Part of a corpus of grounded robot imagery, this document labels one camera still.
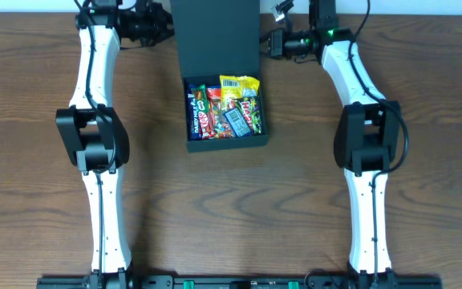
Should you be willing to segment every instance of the wood grain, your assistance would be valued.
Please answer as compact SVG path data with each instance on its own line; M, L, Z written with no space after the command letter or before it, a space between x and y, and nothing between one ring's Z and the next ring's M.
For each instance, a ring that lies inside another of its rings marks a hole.
M88 201L55 127L78 73L73 19L0 14L0 288L90 270ZM295 20L307 26L306 16ZM271 22L263 16L262 30ZM393 267L462 288L462 17L371 16L359 42L411 134L407 163L388 184ZM175 39L120 53L115 108L132 145L124 204L144 273L345 270L351 221L332 154L341 113L334 86L315 63L263 59L261 74L268 145L187 154Z

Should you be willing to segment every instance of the candy box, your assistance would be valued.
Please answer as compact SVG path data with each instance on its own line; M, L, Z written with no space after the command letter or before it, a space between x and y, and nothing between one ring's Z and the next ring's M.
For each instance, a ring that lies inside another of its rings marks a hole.
M203 152L266 145L266 127L260 77L260 6L254 0L171 0L177 52L185 101L187 149ZM258 111L261 133L235 138L190 140L189 84L220 85L220 75L252 76L260 81Z

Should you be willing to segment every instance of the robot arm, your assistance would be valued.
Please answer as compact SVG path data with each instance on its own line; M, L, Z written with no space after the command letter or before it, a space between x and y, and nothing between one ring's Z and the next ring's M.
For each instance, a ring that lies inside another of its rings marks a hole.
M97 9L89 14L91 2ZM135 12L118 10L117 4L89 0L80 6L76 17L81 41L78 82L69 108L59 109L56 119L71 162L82 172L87 188L94 238L92 271L97 274L126 271L132 261L121 192L129 141L112 107L120 39L139 39L143 46L151 46L173 34L166 27L172 16L161 4L139 0ZM80 131L88 125L97 125L98 131Z
M351 64L349 63L351 60L348 55L350 44L350 41L340 41L325 46L322 54L322 67L329 73L329 76L333 80L344 107L351 104L378 106L375 100L366 95L352 71ZM352 61L355 62L358 73L361 75L366 86L369 87L370 92L376 97L384 99L384 96L375 88L368 76L359 58L358 47L355 43L352 46L352 54L354 55ZM365 126L372 125L372 120L365 120L363 123L364 125L357 124L357 127L364 129ZM384 224L384 194L387 174L379 175L376 180L375 208L373 208L373 195L370 185L373 176L379 171L379 169L363 171L359 176L358 173L354 173L347 168L344 169L351 198L352 246L349 263L356 272L366 271L368 274L373 274L375 271L373 210L376 210L377 218L375 223L377 226L377 258L379 263L377 271L382 273L387 268L391 268Z

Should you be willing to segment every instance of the candy wrapper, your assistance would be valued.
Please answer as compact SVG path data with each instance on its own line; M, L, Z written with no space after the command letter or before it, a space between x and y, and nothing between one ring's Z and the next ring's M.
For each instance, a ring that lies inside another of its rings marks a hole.
M208 100L213 100L213 101L221 101L221 86L212 86L212 87L207 87L206 88L206 96L208 97Z
M217 134L216 138L231 138L235 137L231 126L222 115L221 110L221 86L206 88L206 96L208 97L211 117L213 120L213 129Z
M247 125L247 122L244 119L244 116L241 114L238 108L231 109L228 112L224 112L224 117L231 125L235 136L251 136L252 132L250 127Z
M221 102L210 100L209 106L212 109L213 129L215 129L218 138L235 137L229 122L222 115L224 111L221 110Z
M259 98L255 96L244 97L242 100L235 102L238 103L241 114L244 116L250 129L253 130L255 136L261 134L261 114L258 100Z
M250 76L221 75L221 102L228 105L233 100L255 97L259 87L260 82Z
M189 126L190 126L190 140L200 140L202 138L201 127L199 126L199 108L197 107L197 102L195 96L192 93L187 95L188 97L188 111L190 115L188 116Z
M192 93L197 103L199 116L199 125L201 126L201 135L203 140L208 140L216 136L213 130L213 122L209 110L209 102L206 98L206 86L203 84L198 88L193 88Z

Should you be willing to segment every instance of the green connector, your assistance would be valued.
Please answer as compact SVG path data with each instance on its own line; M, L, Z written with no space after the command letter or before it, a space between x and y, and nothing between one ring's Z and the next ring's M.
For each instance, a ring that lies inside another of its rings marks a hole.
M288 282L288 289L298 289L298 282L295 282L295 281Z
M183 282L183 289L193 289L194 287L195 287L195 283L193 281Z

